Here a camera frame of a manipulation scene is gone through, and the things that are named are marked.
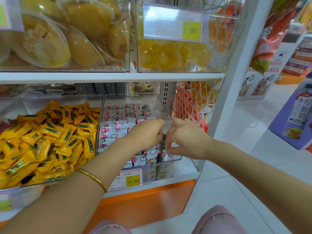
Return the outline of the orange shelf base panel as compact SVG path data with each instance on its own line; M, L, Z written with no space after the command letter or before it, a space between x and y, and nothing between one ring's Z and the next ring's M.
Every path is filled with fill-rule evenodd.
M188 180L102 199L83 234L101 221L137 228L182 214L195 186Z

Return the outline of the person's left forearm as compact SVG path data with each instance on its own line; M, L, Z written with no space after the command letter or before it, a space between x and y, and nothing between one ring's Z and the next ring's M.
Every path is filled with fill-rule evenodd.
M0 234L81 234L108 189L127 161L134 156L117 139L69 177L60 181L14 216Z

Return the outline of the purple milk display box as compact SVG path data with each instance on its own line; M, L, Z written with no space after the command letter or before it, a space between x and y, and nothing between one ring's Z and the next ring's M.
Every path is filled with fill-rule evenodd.
M299 84L268 129L298 150L312 145L312 75Z

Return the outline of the clear bin with yellow packets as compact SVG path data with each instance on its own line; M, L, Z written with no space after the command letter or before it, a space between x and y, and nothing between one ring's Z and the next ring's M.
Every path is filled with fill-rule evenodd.
M63 105L77 105L89 102L90 107L101 108L103 95L76 95L76 96L57 96L57 97L27 97L25 99L1 99L0 100L0 119L16 119L17 115L35 114L44 109L50 101L56 101ZM32 203L41 196L47 189L55 185L58 181L41 183L36 185L14 187L22 191L22 201L24 207ZM6 212L0 212L0 223L11 219L22 209L15 209Z

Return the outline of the clear bin with jelly rings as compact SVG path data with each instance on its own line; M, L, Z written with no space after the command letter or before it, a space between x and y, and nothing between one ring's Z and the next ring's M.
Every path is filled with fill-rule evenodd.
M223 16L208 0L131 0L140 73L220 73L227 50L217 50Z

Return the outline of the large red snack bag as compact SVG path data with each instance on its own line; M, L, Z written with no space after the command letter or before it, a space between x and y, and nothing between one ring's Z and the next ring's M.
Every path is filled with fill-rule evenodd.
M278 50L300 0L274 0L257 43L250 67L264 74Z

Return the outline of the pile of yellow snack packets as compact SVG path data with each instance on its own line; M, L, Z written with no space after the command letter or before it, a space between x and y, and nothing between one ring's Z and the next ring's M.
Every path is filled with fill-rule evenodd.
M101 109L54 100L0 135L0 190L63 180L96 156Z

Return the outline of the shelf of boxed goods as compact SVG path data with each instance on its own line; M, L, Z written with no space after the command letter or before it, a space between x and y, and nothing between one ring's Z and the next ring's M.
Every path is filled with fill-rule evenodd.
M275 84L293 85L300 84L312 70L312 32L307 34L284 69L276 79Z

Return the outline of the green printed snack packet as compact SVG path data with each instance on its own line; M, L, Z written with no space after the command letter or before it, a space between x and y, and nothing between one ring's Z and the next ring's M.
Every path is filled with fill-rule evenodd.
M143 171L143 183L150 183L152 181L165 180L173 178L175 174L174 162L164 162L148 164L144 166Z

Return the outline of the white printed display stand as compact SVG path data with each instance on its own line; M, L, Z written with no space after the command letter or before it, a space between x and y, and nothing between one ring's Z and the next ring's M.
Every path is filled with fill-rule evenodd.
M274 54L268 70L261 74L249 68L244 76L237 101L263 99L278 78L288 60L306 34L306 27L299 22L291 22L277 52Z

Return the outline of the small yellow price tag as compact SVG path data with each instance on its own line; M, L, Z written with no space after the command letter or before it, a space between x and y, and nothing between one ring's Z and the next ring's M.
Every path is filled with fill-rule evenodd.
M121 190L143 185L142 169L121 171L112 182L108 191Z

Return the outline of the orange snack bags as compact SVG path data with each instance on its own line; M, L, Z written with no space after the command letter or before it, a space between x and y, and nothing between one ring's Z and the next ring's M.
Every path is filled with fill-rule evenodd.
M216 89L219 82L219 79L177 82L172 117L189 119L207 133L219 94Z
M219 53L227 52L233 42L243 4L231 1L210 15L209 43Z

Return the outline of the person's left hand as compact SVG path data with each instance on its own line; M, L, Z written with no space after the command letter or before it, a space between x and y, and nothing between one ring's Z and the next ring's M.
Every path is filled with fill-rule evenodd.
M156 118L135 125L125 136L125 143L134 155L140 151L152 149L156 137Z

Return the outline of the green vegetable snack packets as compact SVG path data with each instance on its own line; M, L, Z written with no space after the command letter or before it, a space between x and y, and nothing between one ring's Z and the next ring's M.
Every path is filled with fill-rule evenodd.
M132 96L153 96L159 92L160 82L129 82Z

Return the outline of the row of dark packets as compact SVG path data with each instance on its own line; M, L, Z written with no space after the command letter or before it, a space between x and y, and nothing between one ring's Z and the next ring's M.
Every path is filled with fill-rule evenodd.
M32 84L27 85L29 94L59 94L72 95L107 95L127 93L127 83L54 83L54 84Z

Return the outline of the person's right forearm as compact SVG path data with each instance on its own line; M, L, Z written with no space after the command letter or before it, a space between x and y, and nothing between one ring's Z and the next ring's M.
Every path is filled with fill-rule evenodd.
M244 185L293 234L312 234L312 186L235 146L210 139L207 160Z

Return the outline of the green and white label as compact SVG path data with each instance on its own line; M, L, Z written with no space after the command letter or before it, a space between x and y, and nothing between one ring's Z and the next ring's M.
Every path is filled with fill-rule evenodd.
M0 190L0 212L24 208L19 188Z

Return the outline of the clear bin with white packets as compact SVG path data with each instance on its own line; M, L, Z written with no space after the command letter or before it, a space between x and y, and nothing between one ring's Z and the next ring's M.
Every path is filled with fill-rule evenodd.
M102 104L102 111L100 113L98 132L97 132L97 140L96 140L97 151L96 151L96 154L100 153L99 152L99 133L100 133L100 126L101 126L101 121L103 119L103 113L104 113L105 107L110 106L110 105L123 104L123 103L137 103L139 101L142 101L143 103L151 103L151 104L158 103L158 104L161 104L162 107L164 107L166 109L166 107L164 106L164 104L163 104L163 102L162 102L162 100L158 94L153 95L153 96L131 96L130 94L107 94L104 97L104 101ZM167 109L166 109L166 112L168 114L170 121L172 122L172 118L169 115ZM132 167L132 168L128 168L128 169L123 168L122 171L132 170L132 169L143 169L144 166Z

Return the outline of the pile of white snack packets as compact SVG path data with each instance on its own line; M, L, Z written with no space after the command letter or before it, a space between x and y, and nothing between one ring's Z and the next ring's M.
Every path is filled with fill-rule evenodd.
M153 118L164 121L163 140L152 149L142 150L132 157L124 169L180 160L181 156L168 155L165 149L166 133L171 126L166 109L161 104L123 103L106 106L99 133L99 152L104 151L118 138L124 137L137 124Z

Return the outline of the pink and green label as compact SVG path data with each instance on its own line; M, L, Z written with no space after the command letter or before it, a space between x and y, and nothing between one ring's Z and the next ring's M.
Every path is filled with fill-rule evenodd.
M24 32L20 0L0 0L0 30Z

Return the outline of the person's right hand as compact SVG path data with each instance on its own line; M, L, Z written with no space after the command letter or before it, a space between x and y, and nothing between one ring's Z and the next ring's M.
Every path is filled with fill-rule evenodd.
M215 140L205 133L193 121L188 119L185 119L185 121L186 141L184 146L186 148L186 155L184 157L197 160L210 160Z

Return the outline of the large yellow price tag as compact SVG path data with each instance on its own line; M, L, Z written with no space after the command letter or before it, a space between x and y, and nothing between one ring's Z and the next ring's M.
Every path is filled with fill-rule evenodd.
M210 14L158 4L143 4L143 38L209 43Z

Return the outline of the pink trousers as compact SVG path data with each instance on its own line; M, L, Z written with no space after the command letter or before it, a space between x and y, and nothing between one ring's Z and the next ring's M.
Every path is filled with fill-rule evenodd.
M120 224L101 221L88 234L133 234ZM204 213L192 234L247 234L236 217L222 205L215 205Z

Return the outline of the white metal shelf unit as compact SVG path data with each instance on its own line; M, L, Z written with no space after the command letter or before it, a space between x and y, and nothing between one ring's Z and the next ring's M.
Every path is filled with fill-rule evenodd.
M52 82L59 82L64 79L65 82L75 83L108 83L108 82L131 82L151 80L161 82L161 89L164 91L165 83L169 92L167 100L173 99L174 82L192 81L192 80L213 80L221 79L217 85L221 87L217 97L216 106L212 112L212 119L209 122L208 134L215 139L220 140L225 133L226 126L231 118L231 113L236 102L242 81L241 71L247 70L251 58L254 54L258 38L263 30L266 19L274 0L245 0L242 7L240 23L237 34L234 36L230 57L226 66L225 73L138 73L134 70L130 72L0 72L0 79L30 79L31 83L41 82L42 79ZM182 214L189 213L191 205L194 203L199 188L204 182L204 176L208 174L208 166L211 162L200 160L195 165L189 158L182 157L176 162L176 171L173 178L136 186L133 188L110 191L104 196L104 201L110 197L118 198L138 195L141 190L152 192L156 188L170 190L173 185L186 186L186 183L194 183L192 193L187 192L188 200L183 201Z

